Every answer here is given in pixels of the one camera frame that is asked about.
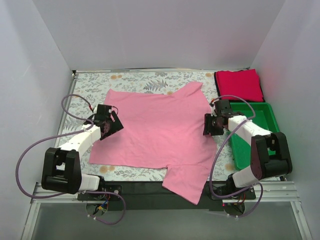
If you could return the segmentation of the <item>floral patterned table mat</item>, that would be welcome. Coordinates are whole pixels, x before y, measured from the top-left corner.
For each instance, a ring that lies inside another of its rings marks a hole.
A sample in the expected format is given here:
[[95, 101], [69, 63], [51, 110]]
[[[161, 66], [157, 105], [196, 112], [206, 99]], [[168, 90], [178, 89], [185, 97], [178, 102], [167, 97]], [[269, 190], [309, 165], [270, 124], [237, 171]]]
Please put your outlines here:
[[[116, 71], [76, 73], [71, 84], [73, 93], [85, 97], [93, 106], [102, 104], [109, 89], [119, 92], [155, 93], [171, 95], [189, 82], [202, 83], [202, 92], [210, 102], [218, 96], [214, 82], [214, 70], [157, 70], [157, 71]], [[86, 118], [90, 110], [78, 97], [66, 101], [68, 111]], [[58, 134], [80, 130], [83, 121], [63, 114]], [[162, 181], [166, 169], [134, 168], [127, 166], [96, 165], [89, 163], [90, 150], [81, 159], [83, 173], [100, 175], [107, 181]], [[214, 167], [213, 181], [224, 181], [236, 172], [230, 144], [222, 149]]]

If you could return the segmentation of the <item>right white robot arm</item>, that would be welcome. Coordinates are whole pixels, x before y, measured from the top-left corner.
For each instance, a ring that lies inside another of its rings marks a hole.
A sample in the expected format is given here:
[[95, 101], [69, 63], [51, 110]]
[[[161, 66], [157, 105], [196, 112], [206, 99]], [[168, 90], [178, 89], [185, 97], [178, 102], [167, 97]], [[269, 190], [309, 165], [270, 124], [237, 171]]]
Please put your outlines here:
[[226, 130], [230, 135], [238, 135], [250, 146], [250, 164], [246, 168], [228, 176], [221, 186], [222, 195], [209, 182], [210, 194], [218, 199], [237, 199], [261, 180], [281, 177], [293, 171], [287, 137], [282, 132], [271, 132], [255, 123], [253, 118], [234, 111], [229, 100], [218, 97], [209, 104], [212, 113], [204, 116], [203, 135], [222, 136]]

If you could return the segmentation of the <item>pink t shirt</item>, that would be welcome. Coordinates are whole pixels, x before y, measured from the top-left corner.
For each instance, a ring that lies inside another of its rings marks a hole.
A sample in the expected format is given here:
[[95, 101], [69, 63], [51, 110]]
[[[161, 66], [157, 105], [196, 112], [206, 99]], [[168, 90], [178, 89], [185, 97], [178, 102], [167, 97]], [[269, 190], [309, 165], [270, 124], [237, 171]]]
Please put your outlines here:
[[211, 108], [202, 83], [170, 95], [109, 90], [104, 102], [118, 108], [123, 129], [95, 142], [89, 162], [165, 168], [163, 187], [197, 205], [217, 152], [214, 139], [203, 134]]

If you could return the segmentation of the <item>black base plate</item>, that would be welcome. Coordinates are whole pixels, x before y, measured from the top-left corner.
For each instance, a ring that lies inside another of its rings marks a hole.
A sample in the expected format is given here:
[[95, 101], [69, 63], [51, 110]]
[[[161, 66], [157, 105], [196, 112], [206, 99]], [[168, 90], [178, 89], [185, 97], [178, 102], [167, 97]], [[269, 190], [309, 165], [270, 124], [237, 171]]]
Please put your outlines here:
[[[213, 191], [219, 195], [227, 195], [225, 181], [213, 181]], [[105, 184], [105, 190], [117, 193], [125, 200], [126, 210], [210, 210], [222, 211], [223, 200], [214, 197], [209, 189], [209, 181], [204, 185], [200, 200], [197, 205], [187, 201], [183, 197], [162, 187], [161, 181], [109, 181]], [[256, 193], [253, 188], [242, 193], [239, 204], [245, 201], [255, 200]], [[78, 201], [91, 204], [103, 203], [108, 199], [109, 211], [120, 211], [123, 209], [122, 201], [119, 197], [109, 194], [80, 193]]]

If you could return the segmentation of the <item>green plastic tray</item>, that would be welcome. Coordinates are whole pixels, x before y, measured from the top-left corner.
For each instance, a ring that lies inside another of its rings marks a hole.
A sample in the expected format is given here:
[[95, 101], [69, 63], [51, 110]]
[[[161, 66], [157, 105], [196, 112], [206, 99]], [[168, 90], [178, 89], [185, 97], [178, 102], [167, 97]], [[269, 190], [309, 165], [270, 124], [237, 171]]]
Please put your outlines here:
[[[234, 112], [241, 112], [247, 118], [253, 115], [252, 110], [243, 102], [231, 102], [230, 105]], [[250, 105], [256, 114], [255, 118], [252, 120], [253, 123], [273, 133], [280, 131], [274, 112], [269, 103], [251, 102]], [[245, 140], [237, 135], [238, 132], [239, 130], [231, 136], [229, 141], [233, 153], [235, 168], [237, 170], [242, 170], [250, 165], [251, 147]]]

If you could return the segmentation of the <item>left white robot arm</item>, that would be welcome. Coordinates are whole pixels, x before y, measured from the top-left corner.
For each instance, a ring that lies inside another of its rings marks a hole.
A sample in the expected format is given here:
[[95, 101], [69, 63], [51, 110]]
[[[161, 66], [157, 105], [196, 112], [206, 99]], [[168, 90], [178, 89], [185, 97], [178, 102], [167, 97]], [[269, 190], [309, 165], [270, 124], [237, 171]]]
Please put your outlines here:
[[116, 107], [99, 104], [82, 125], [83, 132], [76, 134], [58, 148], [49, 148], [44, 155], [41, 186], [64, 194], [89, 191], [95, 200], [106, 196], [103, 177], [82, 173], [81, 157], [95, 142], [122, 130]]

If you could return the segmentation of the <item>aluminium frame rail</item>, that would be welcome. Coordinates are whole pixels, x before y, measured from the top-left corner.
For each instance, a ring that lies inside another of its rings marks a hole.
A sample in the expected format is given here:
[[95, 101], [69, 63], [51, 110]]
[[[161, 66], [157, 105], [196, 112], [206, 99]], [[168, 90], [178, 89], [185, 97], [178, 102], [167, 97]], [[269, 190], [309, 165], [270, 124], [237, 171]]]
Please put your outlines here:
[[113, 182], [123, 196], [112, 199], [99, 220], [89, 217], [102, 203], [91, 195], [66, 194], [32, 202], [24, 240], [310, 240], [300, 197], [290, 181], [266, 181], [245, 200], [214, 199], [205, 188], [198, 205], [160, 182]]

